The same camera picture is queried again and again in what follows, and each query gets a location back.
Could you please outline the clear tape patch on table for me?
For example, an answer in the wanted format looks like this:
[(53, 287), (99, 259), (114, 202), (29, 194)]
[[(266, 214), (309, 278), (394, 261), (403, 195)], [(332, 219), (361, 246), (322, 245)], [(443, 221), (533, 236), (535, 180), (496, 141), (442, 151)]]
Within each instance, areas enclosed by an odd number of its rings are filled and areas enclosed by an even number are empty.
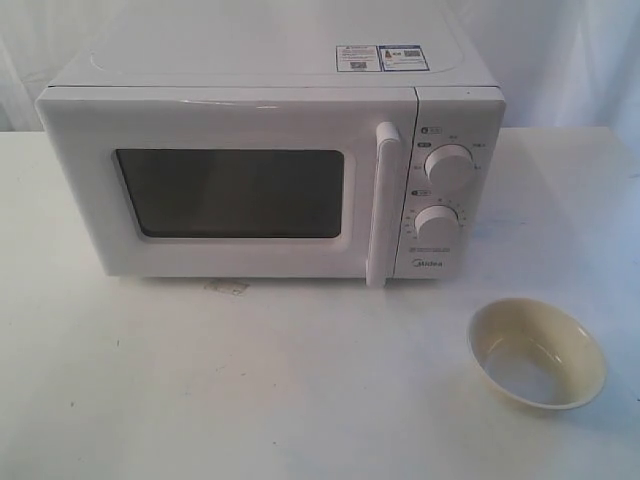
[(242, 296), (248, 288), (246, 282), (228, 279), (212, 279), (204, 285), (205, 290), (233, 296)]

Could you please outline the lower white control knob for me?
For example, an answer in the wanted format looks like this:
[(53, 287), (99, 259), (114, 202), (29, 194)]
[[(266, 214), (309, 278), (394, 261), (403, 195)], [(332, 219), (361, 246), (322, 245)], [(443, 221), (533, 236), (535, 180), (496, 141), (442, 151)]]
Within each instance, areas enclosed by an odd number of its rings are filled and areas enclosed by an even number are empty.
[(429, 206), (419, 212), (414, 225), (421, 242), (449, 242), (457, 238), (460, 230), (455, 211), (443, 205)]

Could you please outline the white microwave door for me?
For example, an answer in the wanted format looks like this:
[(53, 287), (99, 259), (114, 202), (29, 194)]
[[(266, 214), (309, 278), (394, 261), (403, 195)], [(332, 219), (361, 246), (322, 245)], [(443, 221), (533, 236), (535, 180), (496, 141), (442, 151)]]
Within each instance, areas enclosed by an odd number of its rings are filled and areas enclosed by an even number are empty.
[(57, 86), (36, 107), (108, 275), (394, 275), (411, 88)]

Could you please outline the white control knob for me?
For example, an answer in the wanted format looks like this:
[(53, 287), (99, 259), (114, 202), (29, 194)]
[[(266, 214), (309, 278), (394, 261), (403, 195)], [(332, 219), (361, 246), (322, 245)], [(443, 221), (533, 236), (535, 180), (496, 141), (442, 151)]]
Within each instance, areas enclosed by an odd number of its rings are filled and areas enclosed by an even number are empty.
[(425, 172), (432, 182), (466, 181), (473, 171), (471, 153), (461, 145), (441, 146), (430, 153), (425, 161)]
[(460, 230), (455, 211), (443, 205), (429, 206), (419, 212), (414, 225), (421, 242), (449, 242), (457, 238)]

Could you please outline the cream ceramic bowl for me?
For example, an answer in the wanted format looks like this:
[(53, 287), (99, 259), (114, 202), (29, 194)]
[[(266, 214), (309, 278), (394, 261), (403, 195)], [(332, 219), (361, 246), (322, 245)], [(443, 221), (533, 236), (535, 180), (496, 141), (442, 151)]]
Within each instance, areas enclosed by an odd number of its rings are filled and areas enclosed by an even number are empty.
[(607, 381), (607, 362), (591, 333), (539, 300), (504, 298), (483, 306), (471, 317), (466, 338), (485, 385), (520, 407), (577, 409)]

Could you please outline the upper white control knob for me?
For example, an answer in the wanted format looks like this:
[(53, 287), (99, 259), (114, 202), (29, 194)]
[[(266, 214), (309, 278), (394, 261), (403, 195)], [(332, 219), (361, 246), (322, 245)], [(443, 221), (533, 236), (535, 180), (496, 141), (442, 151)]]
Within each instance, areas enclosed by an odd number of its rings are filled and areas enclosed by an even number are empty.
[(473, 171), (471, 153), (461, 145), (441, 146), (430, 153), (425, 161), (425, 172), (432, 182), (466, 181)]

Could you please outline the blue white warning sticker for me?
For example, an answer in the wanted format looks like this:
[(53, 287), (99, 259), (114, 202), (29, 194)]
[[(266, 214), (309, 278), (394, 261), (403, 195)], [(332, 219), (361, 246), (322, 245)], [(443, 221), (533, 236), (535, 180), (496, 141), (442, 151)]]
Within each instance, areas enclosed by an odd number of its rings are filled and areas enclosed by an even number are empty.
[(338, 72), (428, 72), (420, 45), (339, 45), (335, 50)]

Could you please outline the white microwave oven body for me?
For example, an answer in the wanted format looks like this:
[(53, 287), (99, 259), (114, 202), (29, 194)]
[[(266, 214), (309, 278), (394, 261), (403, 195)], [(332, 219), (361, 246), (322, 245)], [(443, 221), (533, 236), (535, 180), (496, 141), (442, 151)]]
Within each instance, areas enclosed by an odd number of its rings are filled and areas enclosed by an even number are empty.
[[(338, 72), (339, 45), (420, 45), (430, 70)], [(436, 279), (457, 269), (505, 109), (470, 42), (428, 6), (405, 14), (329, 2), (142, 5), (125, 12), (47, 88), (57, 86), (413, 89), (418, 110), (391, 277), (397, 279)], [(426, 158), (448, 144), (471, 153), (474, 171), (466, 181), (432, 182)], [(456, 239), (418, 239), (414, 220), (434, 205), (457, 214)]]

